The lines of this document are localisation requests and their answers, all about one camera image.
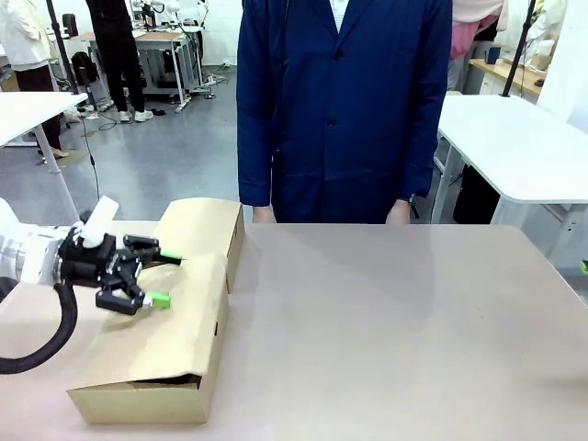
coat lapel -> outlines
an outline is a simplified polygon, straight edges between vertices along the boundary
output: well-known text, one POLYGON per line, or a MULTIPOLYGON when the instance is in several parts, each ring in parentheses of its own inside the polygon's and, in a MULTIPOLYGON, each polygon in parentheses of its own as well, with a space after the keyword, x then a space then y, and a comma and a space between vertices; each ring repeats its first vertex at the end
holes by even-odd
POLYGON ((322 23, 329 29, 333 37, 337 38, 337 26, 334 24, 333 9, 329 0, 308 0, 321 19, 322 23))
MULTIPOLYGON (((337 40, 337 46, 341 45, 343 41, 349 35, 349 32, 353 29, 356 25, 356 22, 361 18, 368 6, 371 4, 373 0, 349 0, 349 4, 347 5, 347 9, 345 11, 345 16, 343 18, 343 23, 341 25, 341 30, 339 31, 339 39, 337 40)), ((331 5, 329 4, 328 0, 326 1, 329 9, 331 5)))

green object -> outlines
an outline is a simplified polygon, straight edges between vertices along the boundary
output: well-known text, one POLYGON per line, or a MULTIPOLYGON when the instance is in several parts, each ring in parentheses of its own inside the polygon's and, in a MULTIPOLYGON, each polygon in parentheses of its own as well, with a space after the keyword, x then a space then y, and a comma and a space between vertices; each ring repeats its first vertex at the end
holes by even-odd
POLYGON ((168 253, 166 251, 162 251, 160 253, 163 257, 169 257, 170 259, 177 259, 177 260, 182 260, 182 256, 180 254, 176 254, 176 253, 168 253))
POLYGON ((153 299, 154 308, 166 310, 172 304, 172 298, 169 296, 169 294, 163 294, 163 292, 148 291, 147 295, 153 299))

box flap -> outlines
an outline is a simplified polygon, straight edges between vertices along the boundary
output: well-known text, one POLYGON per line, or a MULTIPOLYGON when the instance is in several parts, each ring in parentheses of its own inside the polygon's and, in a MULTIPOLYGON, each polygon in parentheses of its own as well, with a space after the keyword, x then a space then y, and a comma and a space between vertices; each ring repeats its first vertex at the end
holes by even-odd
POLYGON ((241 203, 213 198, 179 199, 169 204, 154 237, 168 253, 185 259, 214 253, 228 255, 241 203))
POLYGON ((143 271, 141 287, 169 292, 171 308, 139 310, 133 317, 110 313, 79 369, 83 377, 74 386, 206 374, 225 290, 225 266, 226 257, 204 254, 180 267, 143 271))

gray floor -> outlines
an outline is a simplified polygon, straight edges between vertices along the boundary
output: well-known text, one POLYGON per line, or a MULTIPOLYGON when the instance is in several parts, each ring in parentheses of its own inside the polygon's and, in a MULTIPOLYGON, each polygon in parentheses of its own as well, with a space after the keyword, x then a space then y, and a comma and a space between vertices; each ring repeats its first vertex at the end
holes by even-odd
MULTIPOLYGON (((180 114, 166 103, 148 103, 167 115, 145 124, 118 125, 98 131, 105 119, 87 120, 88 142, 96 158, 100 192, 120 204, 117 219, 157 221, 167 204, 178 198, 238 199, 236 157, 235 72, 216 87, 217 98, 195 97, 180 114)), ((65 130, 65 149, 85 152, 84 129, 65 130)), ((53 176, 39 162, 36 149, 5 148, 0 152, 0 197, 18 217, 41 224, 66 223, 53 176)), ((96 204, 96 184, 89 158, 63 168, 79 210, 96 204)), ((435 194, 438 174, 435 173, 435 194)), ((457 193, 458 184, 453 190, 457 193)), ((432 197, 419 201, 420 222, 427 222, 432 197)), ((452 204, 447 204, 446 215, 452 204)))

blue coat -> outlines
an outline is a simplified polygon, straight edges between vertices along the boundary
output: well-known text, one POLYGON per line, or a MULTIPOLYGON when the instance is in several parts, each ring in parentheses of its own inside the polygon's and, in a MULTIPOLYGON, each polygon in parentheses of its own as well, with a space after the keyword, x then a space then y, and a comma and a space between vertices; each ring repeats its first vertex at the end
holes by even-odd
POLYGON ((451 0, 245 0, 239 190, 278 221, 383 223, 426 196, 447 88, 451 0))

